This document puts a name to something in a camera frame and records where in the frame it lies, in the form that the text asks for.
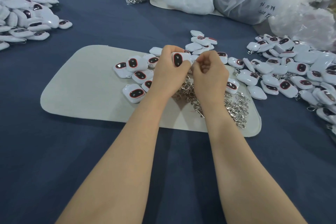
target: dark blue table surface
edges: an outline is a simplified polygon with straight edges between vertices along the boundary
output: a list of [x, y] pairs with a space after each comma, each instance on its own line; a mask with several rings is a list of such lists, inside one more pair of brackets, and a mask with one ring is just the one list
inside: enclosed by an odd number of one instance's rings
[[[251, 26], [230, 19], [148, 2], [59, 1], [55, 13], [73, 28], [0, 52], [0, 223], [54, 223], [124, 125], [40, 107], [43, 89], [78, 49], [183, 47], [194, 29], [218, 39], [216, 50], [243, 58], [256, 36]], [[258, 159], [309, 223], [336, 223], [336, 148], [319, 118], [283, 95], [255, 104], [262, 130], [247, 141]], [[225, 223], [206, 133], [160, 128], [143, 222]]]

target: person's right arm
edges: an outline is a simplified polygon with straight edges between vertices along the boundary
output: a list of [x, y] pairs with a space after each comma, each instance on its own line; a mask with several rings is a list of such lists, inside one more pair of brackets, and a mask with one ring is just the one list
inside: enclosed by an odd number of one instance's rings
[[307, 224], [227, 112], [223, 100], [229, 72], [217, 52], [203, 52], [194, 62], [193, 76], [227, 223]]

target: hand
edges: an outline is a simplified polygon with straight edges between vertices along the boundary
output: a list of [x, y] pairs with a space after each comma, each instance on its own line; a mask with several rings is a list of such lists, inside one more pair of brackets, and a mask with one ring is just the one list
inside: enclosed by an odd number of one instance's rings
[[149, 90], [149, 93], [160, 95], [166, 101], [179, 90], [191, 67], [188, 60], [183, 61], [179, 67], [175, 67], [171, 57], [172, 52], [184, 52], [184, 50], [174, 45], [166, 45], [162, 49]]
[[201, 53], [192, 66], [194, 90], [202, 109], [224, 104], [229, 71], [216, 51]]

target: white mat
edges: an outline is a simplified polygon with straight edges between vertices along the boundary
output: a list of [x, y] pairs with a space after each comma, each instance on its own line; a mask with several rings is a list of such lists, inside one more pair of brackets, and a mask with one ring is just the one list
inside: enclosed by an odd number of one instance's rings
[[[122, 88], [134, 82], [118, 78], [112, 66], [129, 56], [144, 54], [106, 45], [90, 45], [78, 50], [44, 89], [41, 107], [63, 116], [127, 122], [137, 105], [128, 102]], [[249, 96], [246, 86], [241, 86], [240, 91]], [[253, 101], [249, 104], [249, 113], [246, 128], [241, 130], [245, 137], [261, 130], [261, 118]], [[174, 99], [168, 101], [160, 127], [207, 132], [204, 118], [192, 105]]]
[[[150, 2], [151, 5], [154, 5], [154, 6], [159, 7], [159, 8], [168, 9], [168, 10], [176, 10], [175, 8], [167, 5], [163, 0], [149, 0], [149, 2]], [[210, 14], [224, 17], [224, 15], [221, 14], [216, 9]]]

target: forearm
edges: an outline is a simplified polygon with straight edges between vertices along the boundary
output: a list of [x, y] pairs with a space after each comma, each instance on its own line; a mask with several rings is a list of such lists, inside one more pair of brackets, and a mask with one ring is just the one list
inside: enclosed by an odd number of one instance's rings
[[204, 115], [228, 224], [306, 223], [258, 161], [224, 105], [204, 108]]
[[165, 101], [147, 94], [57, 224], [142, 222], [164, 107]]

